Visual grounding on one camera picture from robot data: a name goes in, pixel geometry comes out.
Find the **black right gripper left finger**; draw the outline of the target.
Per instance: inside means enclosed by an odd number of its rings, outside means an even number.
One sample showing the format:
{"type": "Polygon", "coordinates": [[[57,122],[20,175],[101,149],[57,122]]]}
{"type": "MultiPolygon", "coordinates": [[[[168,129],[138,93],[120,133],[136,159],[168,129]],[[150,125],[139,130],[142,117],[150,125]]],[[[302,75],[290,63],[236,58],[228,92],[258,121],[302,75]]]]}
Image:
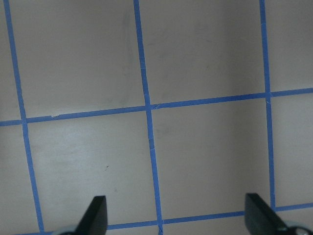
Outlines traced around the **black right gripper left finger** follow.
{"type": "Polygon", "coordinates": [[[108,226],[106,197],[95,196],[75,228],[74,235],[105,235],[108,226]]]}

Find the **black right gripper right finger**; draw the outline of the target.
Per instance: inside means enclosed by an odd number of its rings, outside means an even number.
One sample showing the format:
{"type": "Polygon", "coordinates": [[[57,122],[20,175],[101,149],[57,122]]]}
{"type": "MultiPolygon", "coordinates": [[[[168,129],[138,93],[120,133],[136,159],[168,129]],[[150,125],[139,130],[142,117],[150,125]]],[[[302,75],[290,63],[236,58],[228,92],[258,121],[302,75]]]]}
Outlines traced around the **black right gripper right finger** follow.
{"type": "Polygon", "coordinates": [[[288,226],[257,194],[245,195],[245,226],[250,235],[287,235],[288,226]]]}

